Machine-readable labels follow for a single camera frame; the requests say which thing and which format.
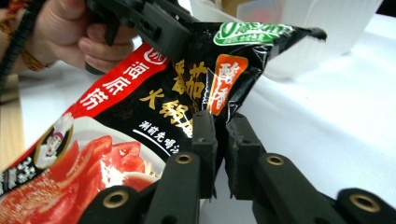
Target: bracelet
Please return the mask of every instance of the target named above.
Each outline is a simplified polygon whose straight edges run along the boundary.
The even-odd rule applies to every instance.
[[[44,68],[49,68],[53,65],[53,63],[42,63],[33,57],[26,49],[21,51],[21,57],[26,67],[34,72],[43,70]]]
[[[8,41],[12,38],[13,35],[12,26],[17,18],[16,15],[18,13],[18,10],[20,10],[21,8],[26,8],[29,2],[31,2],[31,0],[11,0],[9,2],[6,17],[0,21],[0,30],[7,35]],[[35,72],[53,65],[53,63],[45,64],[40,62],[38,59],[33,57],[26,49],[23,49],[21,51],[21,58],[25,63],[26,67],[29,70]]]

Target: hotpot seasoning package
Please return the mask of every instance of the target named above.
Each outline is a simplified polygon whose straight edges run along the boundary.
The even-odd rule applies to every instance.
[[[194,113],[228,122],[268,60],[305,36],[326,38],[285,24],[184,25],[192,38],[182,60],[143,43],[0,173],[1,224],[77,223],[101,190],[146,188],[192,137]]]

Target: green label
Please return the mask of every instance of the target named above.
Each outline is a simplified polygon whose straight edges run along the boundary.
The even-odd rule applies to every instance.
[[[213,41],[217,45],[266,44],[273,45],[281,35],[290,34],[293,28],[284,24],[260,22],[225,22]]]

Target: orange label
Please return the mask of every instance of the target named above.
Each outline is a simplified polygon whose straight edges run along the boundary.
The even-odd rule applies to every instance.
[[[210,90],[207,109],[218,115],[227,103],[228,95],[235,81],[248,68],[248,59],[220,54],[216,61],[216,73]]]

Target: black plastic part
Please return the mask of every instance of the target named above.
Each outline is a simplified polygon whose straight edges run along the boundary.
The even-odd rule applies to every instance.
[[[253,200],[252,211],[258,224],[281,223],[272,207],[264,206],[255,199]]]
[[[281,223],[346,223],[288,158],[265,153],[255,171]]]
[[[245,116],[236,113],[226,128],[228,147],[224,158],[230,192],[238,200],[252,200],[256,179],[253,167],[265,149]]]
[[[97,75],[97,76],[101,76],[104,74],[104,72],[92,67],[90,64],[85,63],[85,70],[87,70],[89,73]]]
[[[144,223],[198,223],[200,159],[190,152],[168,158]]]
[[[218,141],[211,115],[207,110],[197,112],[193,117],[191,151],[201,160],[201,198],[211,198],[215,194],[216,157]]]
[[[137,27],[137,33],[171,61],[178,61],[191,33],[179,21],[197,21],[177,1],[88,0],[87,6],[107,23],[106,42],[112,44],[120,24]]]
[[[396,210],[378,196],[363,189],[341,190],[335,208],[348,223],[396,224]]]
[[[104,189],[84,211],[78,224],[136,223],[138,202],[138,193],[130,187],[113,186]]]
[[[159,182],[160,181],[156,181],[152,185],[139,192],[139,205],[137,207],[137,214],[139,215],[139,220],[142,220],[142,217],[148,212],[152,198],[154,197],[154,193],[157,189]]]

